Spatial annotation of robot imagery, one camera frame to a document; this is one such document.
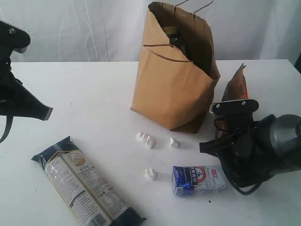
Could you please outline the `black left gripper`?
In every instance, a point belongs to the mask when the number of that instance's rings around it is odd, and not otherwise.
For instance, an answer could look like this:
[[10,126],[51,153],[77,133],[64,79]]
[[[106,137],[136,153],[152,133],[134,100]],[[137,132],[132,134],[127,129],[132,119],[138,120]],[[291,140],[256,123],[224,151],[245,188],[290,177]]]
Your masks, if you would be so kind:
[[44,105],[11,72],[12,50],[0,52],[0,114],[47,121],[53,108]]

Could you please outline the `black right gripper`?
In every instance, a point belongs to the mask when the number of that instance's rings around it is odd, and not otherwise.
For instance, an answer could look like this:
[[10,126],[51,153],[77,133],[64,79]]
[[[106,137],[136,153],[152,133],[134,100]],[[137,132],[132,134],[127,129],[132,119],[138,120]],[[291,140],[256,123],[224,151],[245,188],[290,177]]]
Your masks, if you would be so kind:
[[225,132],[219,139],[199,143],[201,153],[219,157],[234,188],[259,188],[275,176],[275,154],[269,142],[274,117],[253,121],[246,128]]

